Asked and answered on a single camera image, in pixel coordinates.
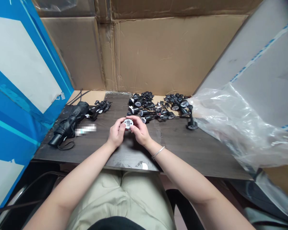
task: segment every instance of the wooden table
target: wooden table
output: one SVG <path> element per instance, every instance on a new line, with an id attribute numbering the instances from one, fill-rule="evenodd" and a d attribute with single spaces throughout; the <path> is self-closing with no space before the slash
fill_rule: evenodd
<path id="1" fill-rule="evenodd" d="M 47 143 L 53 137 L 53 131 L 57 128 L 57 124 L 69 117 L 71 113 L 72 106 L 65 106 L 35 153 L 34 160 L 81 163 L 107 141 L 109 129 L 115 121 L 126 116 L 130 97 L 128 94 L 121 93 L 106 94 L 105 99 L 113 102 L 110 110 L 100 114 L 96 121 L 84 118 L 81 122 L 82 125 L 96 124 L 97 131 L 90 132 L 85 136 L 77 136 L 75 146 L 72 149 L 60 151 Z M 147 124 L 147 127 L 150 136 L 155 141 L 165 146 L 204 176 L 252 179 L 225 145 L 201 129 L 186 129 L 187 123 L 187 118 L 154 119 Z M 151 159 L 147 150 L 137 143 L 131 131 L 125 132 L 122 145 L 112 154 L 105 168 L 142 172 L 162 171 L 159 165 Z"/>

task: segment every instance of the beige pants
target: beige pants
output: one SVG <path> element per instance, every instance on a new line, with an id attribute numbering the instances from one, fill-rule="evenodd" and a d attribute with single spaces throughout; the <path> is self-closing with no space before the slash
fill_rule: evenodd
<path id="1" fill-rule="evenodd" d="M 170 202 L 156 174 L 102 170 L 73 211 L 67 229 L 87 230 L 112 216 L 126 217 L 146 230 L 176 229 Z"/>

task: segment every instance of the silver bracelet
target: silver bracelet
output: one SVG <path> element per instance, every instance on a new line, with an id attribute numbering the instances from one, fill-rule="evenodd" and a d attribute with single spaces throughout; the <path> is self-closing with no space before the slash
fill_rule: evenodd
<path id="1" fill-rule="evenodd" d="M 165 148 L 165 146 L 163 146 L 155 155 L 153 155 L 151 158 L 155 161 L 155 157 L 158 155 L 158 153 L 160 153 L 163 149 Z"/>

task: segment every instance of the person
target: person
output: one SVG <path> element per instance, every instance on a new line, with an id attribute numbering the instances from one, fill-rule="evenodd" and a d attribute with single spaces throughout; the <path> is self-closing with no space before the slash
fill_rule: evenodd
<path id="1" fill-rule="evenodd" d="M 139 117 L 127 118 L 133 120 L 130 128 L 137 142 L 152 156 L 158 153 L 155 161 L 191 202 L 206 229 L 254 229 L 201 173 L 155 142 Z M 125 119 L 118 119 L 107 142 L 57 185 L 24 230 L 176 229 L 156 174 L 102 171 L 123 142 Z"/>

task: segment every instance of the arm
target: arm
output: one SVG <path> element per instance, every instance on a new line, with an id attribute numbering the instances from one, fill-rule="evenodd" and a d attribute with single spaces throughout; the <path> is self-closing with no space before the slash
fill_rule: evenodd
<path id="1" fill-rule="evenodd" d="M 151 139 L 147 127 L 137 116 L 131 126 L 137 141 L 153 156 L 162 146 Z M 201 173 L 167 149 L 163 149 L 155 160 L 179 191 L 194 205 L 206 229 L 246 230 L 253 226 Z"/>
<path id="2" fill-rule="evenodd" d="M 110 128 L 108 141 L 71 171 L 52 191 L 24 230 L 63 230 L 69 217 L 114 150 L 123 142 L 125 118 Z"/>

